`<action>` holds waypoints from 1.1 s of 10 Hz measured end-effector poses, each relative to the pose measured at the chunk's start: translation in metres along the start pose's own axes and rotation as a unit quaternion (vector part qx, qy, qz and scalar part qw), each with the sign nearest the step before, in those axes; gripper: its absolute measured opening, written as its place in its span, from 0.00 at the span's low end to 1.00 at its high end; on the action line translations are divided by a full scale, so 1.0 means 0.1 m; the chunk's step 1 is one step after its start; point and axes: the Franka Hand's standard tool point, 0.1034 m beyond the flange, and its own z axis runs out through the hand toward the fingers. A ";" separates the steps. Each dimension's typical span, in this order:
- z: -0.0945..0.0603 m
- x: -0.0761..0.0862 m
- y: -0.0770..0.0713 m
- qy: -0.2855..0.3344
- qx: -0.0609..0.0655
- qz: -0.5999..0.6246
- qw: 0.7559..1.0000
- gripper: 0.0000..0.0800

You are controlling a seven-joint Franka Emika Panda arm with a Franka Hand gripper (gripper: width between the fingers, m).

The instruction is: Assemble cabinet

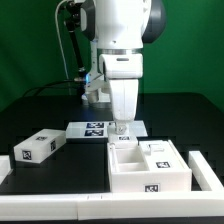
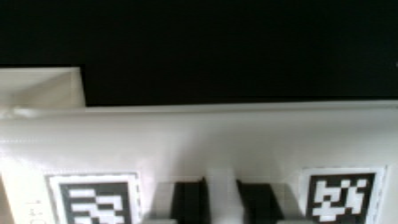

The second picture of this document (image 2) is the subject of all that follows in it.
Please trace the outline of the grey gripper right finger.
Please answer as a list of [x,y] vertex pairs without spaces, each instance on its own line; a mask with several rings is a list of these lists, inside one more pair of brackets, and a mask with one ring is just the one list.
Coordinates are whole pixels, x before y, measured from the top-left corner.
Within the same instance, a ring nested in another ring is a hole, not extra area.
[[244,203],[246,224],[278,224],[283,219],[283,212],[271,185],[242,181],[237,184]]

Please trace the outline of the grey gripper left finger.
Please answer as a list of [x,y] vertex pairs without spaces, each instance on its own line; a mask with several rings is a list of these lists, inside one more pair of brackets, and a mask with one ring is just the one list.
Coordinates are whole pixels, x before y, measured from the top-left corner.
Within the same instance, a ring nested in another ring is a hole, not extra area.
[[171,218],[178,224],[210,224],[210,195],[205,178],[175,184]]

